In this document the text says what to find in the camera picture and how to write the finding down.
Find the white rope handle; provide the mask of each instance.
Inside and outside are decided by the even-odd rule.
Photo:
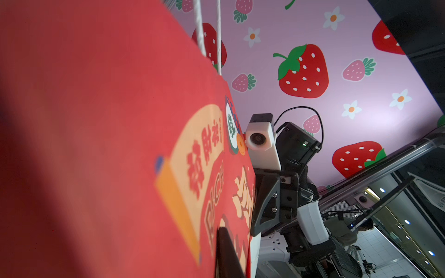
[[[193,0],[193,11],[195,16],[196,25],[196,41],[198,42],[198,47],[204,57],[207,57],[206,46],[204,44],[204,30],[202,28],[202,13],[201,13],[201,1]],[[216,0],[216,48],[217,48],[217,67],[218,74],[221,75],[221,0]]]
[[[198,42],[198,47],[204,57],[207,57],[206,47],[204,45],[204,30],[202,28],[202,13],[201,13],[201,1],[193,0],[193,12],[195,16],[196,25],[196,41]]]
[[[218,74],[221,75],[221,0],[216,0],[216,47],[218,49]]]

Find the white camera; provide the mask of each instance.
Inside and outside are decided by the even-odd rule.
[[[254,114],[246,129],[246,146],[254,168],[281,170],[272,114]]]

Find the strawberry illustration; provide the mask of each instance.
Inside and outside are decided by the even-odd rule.
[[[375,65],[374,59],[355,60],[344,69],[343,79],[353,82],[360,81],[365,75],[371,75]]]
[[[385,150],[379,143],[365,141],[336,150],[332,164],[343,177],[349,178],[385,157]]]
[[[310,135],[314,136],[314,133],[320,131],[320,120],[317,115],[314,115],[303,123],[303,130],[307,131]]]
[[[192,0],[176,0],[176,7],[178,10],[183,12],[189,12],[193,10],[193,1]]]
[[[238,75],[237,78],[235,78],[232,82],[232,88],[237,90],[238,92],[245,92],[248,89],[252,90],[253,87],[255,87],[255,76],[249,74],[245,75],[244,73],[241,73]]]
[[[326,61],[321,49],[314,44],[295,47],[278,67],[279,86],[283,92],[295,97],[320,97],[328,88]]]
[[[218,50],[216,47],[216,31],[215,28],[209,23],[203,23],[202,28],[204,29],[204,46],[206,47],[207,56],[212,61],[212,65],[217,69],[218,68]],[[196,29],[193,32],[192,40],[195,43],[197,42],[196,38]],[[224,43],[221,41],[221,66],[226,63],[227,60],[227,51]]]
[[[400,47],[399,43],[382,20],[380,20],[372,32],[372,42],[378,50],[405,55],[402,47]]]
[[[243,23],[247,20],[247,14],[253,9],[253,0],[236,0],[235,8],[233,20],[235,20],[236,23]]]

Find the round logo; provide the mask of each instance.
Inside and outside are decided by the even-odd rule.
[[[238,153],[238,141],[236,135],[238,131],[236,130],[235,120],[232,115],[232,111],[230,110],[230,106],[226,103],[226,119],[227,119],[227,134],[229,136],[229,145],[231,146],[233,152],[235,154]]]

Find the camera lens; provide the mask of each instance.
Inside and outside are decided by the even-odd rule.
[[[266,137],[262,135],[261,133],[254,133],[251,135],[252,143],[255,145],[262,145],[266,143]]]

